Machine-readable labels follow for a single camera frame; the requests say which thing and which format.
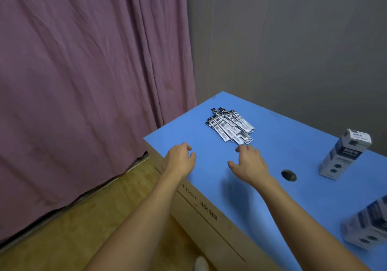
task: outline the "forearm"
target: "forearm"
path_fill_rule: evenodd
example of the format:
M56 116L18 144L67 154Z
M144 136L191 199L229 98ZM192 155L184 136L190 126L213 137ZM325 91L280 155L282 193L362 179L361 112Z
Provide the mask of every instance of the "forearm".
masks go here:
M275 179L254 184L283 238L303 270L369 271L338 240L318 224Z
M147 270L179 181L163 174L152 192L105 242L85 271Z

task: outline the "pink curtain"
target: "pink curtain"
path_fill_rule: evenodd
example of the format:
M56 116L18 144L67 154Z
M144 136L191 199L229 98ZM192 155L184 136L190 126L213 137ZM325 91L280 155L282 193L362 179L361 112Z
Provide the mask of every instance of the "pink curtain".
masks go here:
M186 0L0 0L0 240L196 105Z

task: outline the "wooden floor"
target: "wooden floor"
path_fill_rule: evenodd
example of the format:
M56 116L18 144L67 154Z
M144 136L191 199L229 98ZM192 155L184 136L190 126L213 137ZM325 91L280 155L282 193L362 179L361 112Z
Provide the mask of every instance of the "wooden floor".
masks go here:
M152 190L159 178L146 160L82 204L0 254L7 271L82 270L103 242ZM201 254L170 216L150 270L191 271Z

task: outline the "person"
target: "person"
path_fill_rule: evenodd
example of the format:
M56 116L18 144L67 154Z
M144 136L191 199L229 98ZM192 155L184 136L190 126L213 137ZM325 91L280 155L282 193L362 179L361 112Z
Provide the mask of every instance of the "person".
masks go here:
M187 154L191 150L187 143L169 150L162 165L163 174L152 192L109 237L85 271L148 269L170 214L173 196L195 166L195 152ZM262 196L302 270L370 271L286 193L269 174L258 149L242 145L235 151L239 153L239 164L228 161L229 168Z

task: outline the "blue surface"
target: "blue surface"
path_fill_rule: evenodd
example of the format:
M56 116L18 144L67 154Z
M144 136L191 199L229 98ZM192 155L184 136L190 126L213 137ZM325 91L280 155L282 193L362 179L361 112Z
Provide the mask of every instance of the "blue surface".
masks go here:
M387 158L366 151L338 181L320 176L318 165L336 143L336 137L225 92L145 137L162 156L176 144L189 143L197 154L189 181L287 270L301 268L264 201L227 166L228 160L238 163L234 151L237 144L224 142L205 124L214 107L235 109L250 122L255 127L250 134L254 139L251 144L261 151L271 175L289 195L368 267L374 271L386 270L387 245L366 251L343 241L340 221L387 194ZM281 176L283 169L295 172L297 181L285 180Z

